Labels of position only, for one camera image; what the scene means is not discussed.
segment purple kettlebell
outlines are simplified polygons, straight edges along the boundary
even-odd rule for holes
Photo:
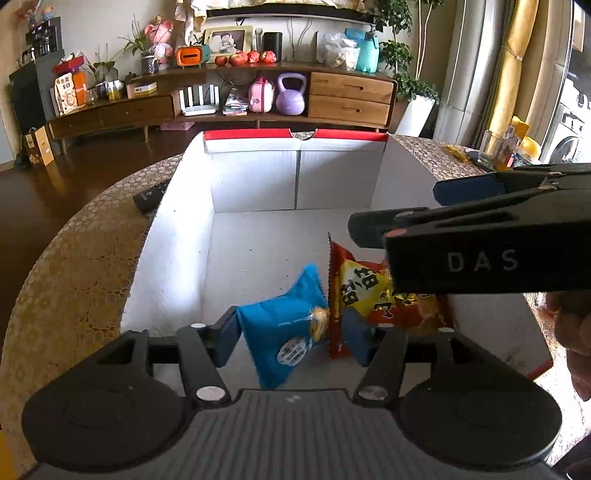
[[[284,79],[300,79],[302,82],[299,90],[286,89],[283,86]],[[275,101],[275,106],[283,115],[299,115],[306,108],[304,100],[304,91],[307,80],[301,73],[286,72],[277,77],[277,86],[279,87],[279,96]]]

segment washing machine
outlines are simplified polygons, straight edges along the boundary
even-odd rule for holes
[[[560,103],[542,148],[540,162],[547,164],[590,161],[591,100],[580,93],[573,81],[566,80]]]

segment picture frame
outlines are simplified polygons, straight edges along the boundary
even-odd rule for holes
[[[203,32],[203,43],[212,51],[207,63],[214,63],[219,56],[229,57],[239,50],[248,53],[252,49],[252,26],[206,28]]]

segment orange radio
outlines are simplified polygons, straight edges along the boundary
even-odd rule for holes
[[[177,50],[177,64],[179,67],[193,67],[207,63],[211,56],[208,45],[195,45],[192,47],[180,47]]]

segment remote control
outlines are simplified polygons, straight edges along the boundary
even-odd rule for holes
[[[166,192],[166,188],[168,187],[169,183],[170,179],[161,181],[153,187],[133,196],[135,206],[143,215],[146,215],[158,208],[158,205],[160,205],[160,201],[164,197],[164,192]]]

